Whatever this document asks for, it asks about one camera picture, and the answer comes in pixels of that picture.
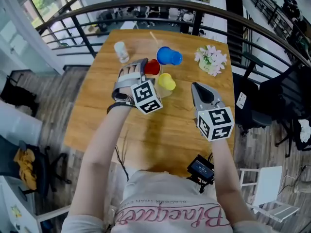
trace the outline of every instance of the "white box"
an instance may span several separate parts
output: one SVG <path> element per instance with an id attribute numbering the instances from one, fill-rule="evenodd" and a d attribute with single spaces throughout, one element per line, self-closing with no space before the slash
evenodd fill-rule
<path id="1" fill-rule="evenodd" d="M 234 127 L 230 107 L 199 111 L 197 127 L 208 141 L 229 138 Z"/>
<path id="2" fill-rule="evenodd" d="M 163 108 L 160 96 L 150 80 L 131 86 L 135 106 L 144 114 Z"/>

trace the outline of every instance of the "person's right arm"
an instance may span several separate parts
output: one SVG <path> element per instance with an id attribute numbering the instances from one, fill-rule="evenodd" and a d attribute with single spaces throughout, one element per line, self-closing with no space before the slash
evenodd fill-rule
<path id="1" fill-rule="evenodd" d="M 211 142 L 218 203 L 230 224 L 256 221 L 243 200 L 238 173 L 225 139 Z"/>

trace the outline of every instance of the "clear plastic cup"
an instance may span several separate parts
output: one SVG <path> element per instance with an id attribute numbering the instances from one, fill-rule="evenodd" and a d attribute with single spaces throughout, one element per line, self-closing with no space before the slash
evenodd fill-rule
<path id="1" fill-rule="evenodd" d="M 114 49 L 121 63 L 126 63 L 130 60 L 130 56 L 128 55 L 125 43 L 123 41 L 118 41 L 115 43 Z"/>

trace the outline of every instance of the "metal railing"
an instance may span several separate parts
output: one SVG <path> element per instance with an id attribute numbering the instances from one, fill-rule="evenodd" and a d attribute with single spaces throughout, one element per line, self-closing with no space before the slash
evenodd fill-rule
<path id="1" fill-rule="evenodd" d="M 246 18 L 249 20 L 252 20 L 251 16 L 249 15 L 249 13 L 247 11 L 246 11 Z M 248 29 L 248 28 L 244 28 L 243 29 L 243 37 L 246 40 L 253 42 L 253 31 Z M 251 45 L 246 44 L 245 52 L 252 54 L 253 53 L 253 47 Z M 242 58 L 242 60 L 243 60 L 242 64 L 248 67 L 251 61 L 249 59 L 246 59 L 246 58 Z"/>
<path id="2" fill-rule="evenodd" d="M 193 22 L 185 22 L 182 20 L 171 20 L 167 18 L 137 18 L 137 17 L 127 17 L 127 18 L 117 18 L 117 19 L 106 19 L 106 20 L 97 20 L 97 21 L 92 21 L 90 23 L 83 23 L 80 24 L 79 20 L 77 19 L 77 16 L 85 13 L 91 13 L 94 11 L 99 11 L 99 10 L 108 10 L 111 8 L 125 8 L 125 7 L 137 7 L 137 6 L 159 6 L 159 7 L 167 7 L 167 8 L 178 8 L 178 9 L 185 9 L 185 10 L 192 10 L 195 12 L 194 20 Z M 93 43 L 90 40 L 91 36 L 101 36 L 101 35 L 108 35 L 109 32 L 97 32 L 97 33 L 85 33 L 83 30 L 83 27 L 88 26 L 88 25 L 94 25 L 94 24 L 110 24 L 113 22 L 125 22 L 125 21 L 136 21 L 136 22 L 157 22 L 157 23 L 166 23 L 166 24 L 178 24 L 178 25 L 188 25 L 190 27 L 193 27 L 192 29 L 192 35 L 198 35 L 200 29 L 208 30 L 211 32 L 219 33 L 222 35 L 226 36 L 232 36 L 233 38 L 242 41 L 243 43 L 247 44 L 248 46 L 252 47 L 253 49 L 258 49 L 273 58 L 279 60 L 281 63 L 291 67 L 292 63 L 288 63 L 285 60 L 283 60 L 281 57 L 278 55 L 268 51 L 267 49 L 259 46 L 258 44 L 252 42 L 251 40 L 244 39 L 243 37 L 240 37 L 237 34 L 234 33 L 228 33 L 225 31 L 221 31 L 219 29 L 215 29 L 212 27 L 207 27 L 201 24 L 202 17 L 204 14 L 209 14 L 213 15 L 216 17 L 221 17 L 224 19 L 230 19 L 235 22 L 240 23 L 242 26 L 247 28 L 250 31 L 257 32 L 266 38 L 272 40 L 276 44 L 280 45 L 284 50 L 286 50 L 288 53 L 290 53 L 293 56 L 293 61 L 297 64 L 309 66 L 309 62 L 302 56 L 301 53 L 299 53 L 294 47 L 292 47 L 286 40 L 280 38 L 276 34 L 270 32 L 269 30 L 263 28 L 262 26 L 252 22 L 251 20 L 248 20 L 246 18 L 243 18 L 241 16 L 238 16 L 237 14 L 228 12 L 226 10 L 222 10 L 219 8 L 215 8 L 212 6 L 208 6 L 205 4 L 200 4 L 200 3 L 195 3 L 195 2 L 190 2 L 190 1 L 184 1 L 184 0 L 115 0 L 115 1 L 110 1 L 110 2 L 103 2 L 103 3 L 97 3 L 94 5 L 90 5 L 87 7 L 83 7 L 81 9 L 77 9 L 74 11 L 70 11 L 64 14 L 61 14 L 58 17 L 52 18 L 48 22 L 38 26 L 36 29 L 39 32 L 44 31 L 47 27 L 50 27 L 54 23 L 64 20 L 66 18 L 71 18 L 73 22 L 73 26 L 67 27 L 64 29 L 57 30 L 57 32 L 60 31 L 65 31 L 65 30 L 70 30 L 70 29 L 77 29 L 79 32 L 79 35 L 74 35 L 70 37 L 65 37 L 62 39 L 57 39 L 55 41 L 62 41 L 64 39 L 72 39 L 72 38 L 77 38 L 81 37 L 83 42 L 80 45 L 72 45 L 72 46 L 64 46 L 64 47 L 58 47 L 54 48 L 53 50 L 61 50 L 61 49 L 77 49 L 79 47 L 84 47 L 87 49 L 87 51 L 74 51 L 74 52 L 69 52 L 69 53 L 59 53 L 58 56 L 62 55 L 76 55 L 76 54 L 90 54 L 92 56 L 96 56 L 97 52 L 94 50 L 94 46 L 101 46 L 102 43 Z M 235 66 L 242 68 L 242 69 L 247 69 L 247 66 L 241 65 L 241 64 L 234 64 Z M 277 67 L 273 67 L 268 63 L 264 63 L 264 66 L 269 68 L 270 70 L 276 72 L 277 74 L 281 74 L 282 71 L 280 71 Z M 258 71 L 258 70 L 253 70 L 253 74 L 259 75 L 264 77 L 265 79 L 270 79 L 272 78 L 271 76 L 267 75 L 264 72 Z M 257 80 L 254 80 L 250 78 L 255 83 L 260 83 Z"/>
<path id="3" fill-rule="evenodd" d="M 266 17 L 268 24 L 273 28 L 275 33 L 286 40 L 306 59 L 310 59 L 308 49 L 309 45 L 306 36 L 301 32 L 296 22 L 283 11 L 283 9 L 273 0 L 251 0 Z"/>

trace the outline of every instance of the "wrist strap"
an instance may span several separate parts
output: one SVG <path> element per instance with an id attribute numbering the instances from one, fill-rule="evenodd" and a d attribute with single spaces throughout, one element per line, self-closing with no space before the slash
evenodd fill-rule
<path id="1" fill-rule="evenodd" d="M 114 104 L 112 104 L 112 105 L 110 105 L 110 106 L 108 107 L 108 109 L 107 109 L 107 114 L 109 113 L 109 111 L 110 111 L 112 108 L 117 107 L 117 106 L 128 106 L 128 107 L 136 108 L 136 106 L 131 105 L 131 104 L 126 103 L 126 102 L 116 102 L 116 103 L 114 103 Z"/>

